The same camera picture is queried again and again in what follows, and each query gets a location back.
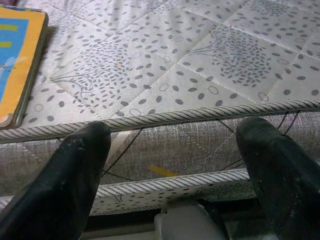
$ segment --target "gray fabric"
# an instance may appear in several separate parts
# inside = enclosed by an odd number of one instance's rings
[[[320,162],[320,112],[265,116]],[[244,168],[234,131],[243,118],[191,122],[133,130],[106,162],[100,184],[161,178],[155,165],[178,175]],[[112,134],[113,142],[118,136]],[[15,194],[46,164],[60,139],[0,145],[0,196]]]

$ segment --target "yellow book cover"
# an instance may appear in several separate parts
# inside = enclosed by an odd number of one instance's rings
[[[0,5],[0,129],[22,122],[47,24],[43,11]]]

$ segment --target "white mattress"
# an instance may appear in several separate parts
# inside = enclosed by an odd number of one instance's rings
[[[60,143],[43,139],[86,121],[121,131],[106,169],[121,160],[100,182],[114,184],[99,187],[91,215],[161,208],[185,194],[255,197],[247,172],[234,169],[244,166],[234,136],[244,116],[283,113],[267,119],[319,161],[319,0],[19,4],[46,11],[51,34],[21,128],[0,131],[0,210],[11,199],[1,191],[26,184]],[[147,128],[163,124],[175,125]],[[187,176],[154,179],[149,165]]]
[[[24,0],[51,34],[22,128],[319,99],[317,0]]]

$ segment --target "book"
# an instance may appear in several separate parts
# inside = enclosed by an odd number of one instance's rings
[[[0,5],[0,129],[22,123],[47,26],[44,11]]]

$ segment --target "gray dot pattern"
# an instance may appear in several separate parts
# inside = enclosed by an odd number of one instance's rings
[[[24,126],[319,96],[320,15],[312,0],[54,6],[34,3],[52,27]]]

